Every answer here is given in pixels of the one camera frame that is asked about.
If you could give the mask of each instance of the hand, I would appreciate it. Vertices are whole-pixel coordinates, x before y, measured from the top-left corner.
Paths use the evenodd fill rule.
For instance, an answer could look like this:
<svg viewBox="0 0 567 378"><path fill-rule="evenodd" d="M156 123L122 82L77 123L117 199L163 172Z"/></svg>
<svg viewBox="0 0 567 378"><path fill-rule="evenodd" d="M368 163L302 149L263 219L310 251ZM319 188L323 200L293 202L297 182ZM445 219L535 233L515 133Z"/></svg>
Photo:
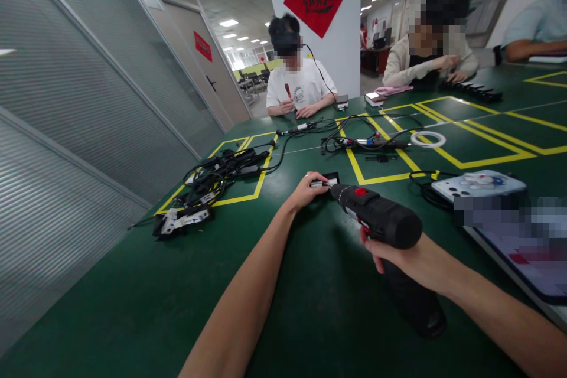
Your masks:
<svg viewBox="0 0 567 378"><path fill-rule="evenodd" d="M467 267L433 242L425 233L418 243L408 250L368 239L360 229L360 241L372 254L378 273L384 274L381 258L389 260L420 285L442 295L448 295L454 285L462 285L462 273Z"/></svg>
<svg viewBox="0 0 567 378"><path fill-rule="evenodd" d="M440 58L433 59L431 69L437 70L439 72L450 70L457 66L459 62L459 57L457 55L444 55Z"/></svg>
<svg viewBox="0 0 567 378"><path fill-rule="evenodd" d="M295 117L296 118L309 118L310 116L314 115L317 111L319 111L319 108L317 107L317 105L315 105L315 104L307 105L307 106L300 108L297 111L297 114L295 115Z"/></svg>
<svg viewBox="0 0 567 378"><path fill-rule="evenodd" d="M328 182L329 179L323 177L316 171L309 171L306 176L301 179L295 191L289 196L286 203L297 210L308 205L317 195L324 194L329 190L329 186L321 186L318 188L311 188L311 182L314 180L321 180Z"/></svg>
<svg viewBox="0 0 567 378"><path fill-rule="evenodd" d="M284 100L282 103L279 104L279 107L282 109L283 114L287 114L292 112L295 108L293 100Z"/></svg>
<svg viewBox="0 0 567 378"><path fill-rule="evenodd" d="M449 78L447 78L447 83L450 83L450 82L461 83L464 80L466 80L467 78L469 78L468 72L457 70L457 71L453 72L449 76Z"/></svg>

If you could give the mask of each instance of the red drill switch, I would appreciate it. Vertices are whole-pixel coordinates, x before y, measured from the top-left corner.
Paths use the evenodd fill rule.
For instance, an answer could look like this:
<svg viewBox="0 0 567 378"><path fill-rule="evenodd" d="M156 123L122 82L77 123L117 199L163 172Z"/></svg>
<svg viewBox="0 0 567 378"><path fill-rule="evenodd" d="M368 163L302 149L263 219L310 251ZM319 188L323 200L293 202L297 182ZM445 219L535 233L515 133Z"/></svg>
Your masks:
<svg viewBox="0 0 567 378"><path fill-rule="evenodd" d="M354 193L357 194L358 196L364 196L368 193L368 191L364 188L356 188Z"/></svg>

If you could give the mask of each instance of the computer monitor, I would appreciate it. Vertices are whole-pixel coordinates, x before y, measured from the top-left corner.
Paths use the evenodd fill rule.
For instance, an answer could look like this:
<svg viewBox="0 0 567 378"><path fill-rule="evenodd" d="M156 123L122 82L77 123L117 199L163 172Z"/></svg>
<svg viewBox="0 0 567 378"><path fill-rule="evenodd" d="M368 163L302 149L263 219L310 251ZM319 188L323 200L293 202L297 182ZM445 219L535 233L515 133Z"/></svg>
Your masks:
<svg viewBox="0 0 567 378"><path fill-rule="evenodd" d="M373 43L374 48L385 48L386 47L386 39L384 37L377 38Z"/></svg>
<svg viewBox="0 0 567 378"><path fill-rule="evenodd" d="M386 40L386 45L390 45L390 40L392 39L392 28L387 28L384 33L384 39Z"/></svg>

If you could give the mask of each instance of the door handle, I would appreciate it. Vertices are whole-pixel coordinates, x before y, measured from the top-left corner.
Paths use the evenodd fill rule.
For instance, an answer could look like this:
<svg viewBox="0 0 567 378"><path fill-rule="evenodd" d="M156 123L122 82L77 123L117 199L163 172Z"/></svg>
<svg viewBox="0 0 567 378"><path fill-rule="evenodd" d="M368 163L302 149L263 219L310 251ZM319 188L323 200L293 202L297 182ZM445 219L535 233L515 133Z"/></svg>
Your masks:
<svg viewBox="0 0 567 378"><path fill-rule="evenodd" d="M217 82L212 82L211 79L210 79L208 76L206 76L206 78L207 78L207 80L208 80L208 83L211 85L211 87L213 88L213 90L216 92L217 89L214 88L214 85L215 85Z"/></svg>

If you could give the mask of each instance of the white pillar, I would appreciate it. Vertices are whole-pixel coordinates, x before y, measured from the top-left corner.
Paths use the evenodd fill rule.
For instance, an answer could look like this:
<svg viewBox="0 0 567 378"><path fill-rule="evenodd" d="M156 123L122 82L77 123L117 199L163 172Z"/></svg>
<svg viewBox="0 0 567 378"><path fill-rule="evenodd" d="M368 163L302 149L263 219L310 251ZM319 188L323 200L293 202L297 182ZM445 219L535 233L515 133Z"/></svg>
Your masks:
<svg viewBox="0 0 567 378"><path fill-rule="evenodd" d="M284 0L272 0L277 17L293 11L284 5ZM311 30L303 20L301 35L313 55L327 69L337 86L339 95L360 95L360 0L343 0L323 38ZM304 47L302 56L309 51Z"/></svg>

